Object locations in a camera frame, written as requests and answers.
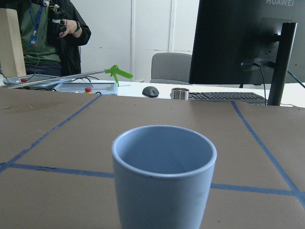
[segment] hand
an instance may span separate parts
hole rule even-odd
[[[78,38],[81,35],[81,29],[78,30],[76,33],[75,30],[77,29],[77,23],[74,20],[68,20],[64,19],[65,26],[67,27],[67,30],[65,32],[61,32],[59,34],[59,38],[65,37],[67,34],[73,34],[74,37]]]

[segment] blue lanyard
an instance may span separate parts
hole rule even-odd
[[[34,35],[35,35],[37,33],[37,30],[38,30],[38,27],[39,27],[39,23],[40,23],[42,6],[40,6],[40,8],[39,8],[36,25],[35,25],[34,20],[33,20],[33,15],[32,15],[32,12],[31,12],[31,5],[30,4],[28,4],[28,9],[29,9],[29,13],[30,13],[30,20],[31,20],[32,24],[35,26],[35,30],[34,30]]]

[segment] huawei logo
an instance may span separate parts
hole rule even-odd
[[[266,0],[266,4],[279,6],[294,6],[295,0]]]

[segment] light blue cup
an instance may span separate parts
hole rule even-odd
[[[142,126],[117,137],[112,155],[122,229],[199,229],[217,157],[209,139]]]

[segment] computer mouse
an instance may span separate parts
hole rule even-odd
[[[142,94],[146,95],[150,98],[155,98],[159,95],[159,91],[157,88],[155,88],[153,86],[148,86],[143,89]]]

